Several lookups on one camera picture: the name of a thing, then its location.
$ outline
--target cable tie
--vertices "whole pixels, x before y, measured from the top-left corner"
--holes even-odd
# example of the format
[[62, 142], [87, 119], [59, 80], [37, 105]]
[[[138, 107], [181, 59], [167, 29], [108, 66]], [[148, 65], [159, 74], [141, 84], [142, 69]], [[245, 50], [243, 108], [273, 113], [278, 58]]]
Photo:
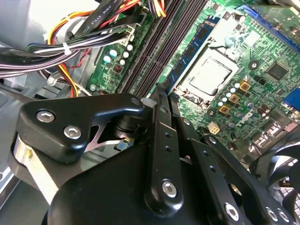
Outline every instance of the cable tie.
[[62, 43], [62, 46], [63, 46], [63, 48], [65, 49], [65, 55], [69, 55], [69, 54], [72, 53], [72, 52], [70, 51], [70, 48], [69, 48], [69, 46], [67, 45], [66, 42], [63, 42], [63, 43]]

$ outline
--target blue ram module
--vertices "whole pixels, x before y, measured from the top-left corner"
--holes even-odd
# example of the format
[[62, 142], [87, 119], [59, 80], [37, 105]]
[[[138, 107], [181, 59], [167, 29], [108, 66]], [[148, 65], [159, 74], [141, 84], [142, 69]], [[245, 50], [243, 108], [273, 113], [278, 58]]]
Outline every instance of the blue ram module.
[[242, 11], [244, 13], [247, 13], [253, 19], [257, 20], [265, 29], [267, 29], [269, 32], [271, 32], [273, 35], [275, 35], [277, 38], [279, 38], [282, 42], [284, 42], [286, 45], [290, 46], [297, 53], [300, 53], [300, 47], [298, 47], [296, 44], [294, 44], [293, 41], [291, 41], [290, 39], [288, 39], [286, 36], [284, 36], [278, 30], [274, 29], [274, 27], [271, 24], [269, 24], [268, 22], [266, 22], [252, 8], [250, 8], [247, 5], [243, 5], [243, 6], [240, 6], [240, 7], [236, 8], [236, 9], [239, 10], [239, 11]]
[[197, 59], [197, 56], [203, 49], [203, 44], [208, 39], [219, 21], [220, 18], [214, 16], [209, 16], [204, 20], [200, 26], [200, 29], [194, 35], [191, 42], [187, 45], [177, 64], [166, 78], [164, 87], [168, 90], [167, 93], [170, 93], [173, 90], [181, 76], [188, 71], [190, 66]]

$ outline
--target motherboard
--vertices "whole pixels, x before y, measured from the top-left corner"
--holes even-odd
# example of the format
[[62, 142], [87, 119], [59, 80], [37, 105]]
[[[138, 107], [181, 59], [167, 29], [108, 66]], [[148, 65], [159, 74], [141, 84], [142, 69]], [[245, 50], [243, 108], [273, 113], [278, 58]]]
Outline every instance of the motherboard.
[[149, 45], [155, 20], [140, 8], [142, 23], [103, 48], [88, 88], [142, 98], [162, 83], [199, 134], [216, 135], [239, 160], [262, 154], [300, 121], [299, 13], [251, 0], [180, 4]]
[[[182, 116], [201, 128], [199, 132], [207, 129], [215, 134], [242, 159], [249, 152], [263, 152], [277, 135], [298, 125], [299, 112], [294, 107], [300, 56], [292, 28], [289, 35], [286, 30], [277, 35], [279, 28], [273, 32], [243, 10], [259, 8], [260, 18], [266, 18], [266, 9], [243, 5], [238, 10], [238, 5], [210, 1], [158, 83], [180, 97]], [[286, 13], [279, 14], [283, 23], [290, 21], [295, 27], [297, 20], [299, 25], [290, 7], [281, 12]], [[290, 94], [292, 102], [287, 102]]]

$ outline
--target black wire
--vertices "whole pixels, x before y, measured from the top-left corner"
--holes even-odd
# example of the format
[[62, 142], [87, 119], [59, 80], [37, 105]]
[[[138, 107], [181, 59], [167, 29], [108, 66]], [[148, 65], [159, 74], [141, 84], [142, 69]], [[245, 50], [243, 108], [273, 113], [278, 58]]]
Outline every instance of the black wire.
[[96, 30], [112, 13], [115, 13], [120, 8], [122, 2], [123, 0], [106, 0], [105, 2], [101, 2], [95, 11], [83, 22], [74, 34], [74, 37], [89, 34]]

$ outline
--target black fan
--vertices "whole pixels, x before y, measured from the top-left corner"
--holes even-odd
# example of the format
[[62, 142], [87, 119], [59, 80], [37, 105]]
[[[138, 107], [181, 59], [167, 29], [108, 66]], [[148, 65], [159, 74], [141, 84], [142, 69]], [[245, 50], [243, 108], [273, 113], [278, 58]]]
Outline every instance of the black fan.
[[[281, 156], [291, 157], [294, 165], [289, 166], [283, 163], [275, 168], [276, 162]], [[292, 145], [286, 148], [273, 151], [260, 156], [249, 166], [250, 172], [256, 176], [262, 184], [266, 185], [274, 198], [282, 203], [282, 206], [298, 220], [295, 214], [295, 202], [300, 193], [300, 145]], [[279, 189], [293, 188], [284, 198], [279, 193]]]

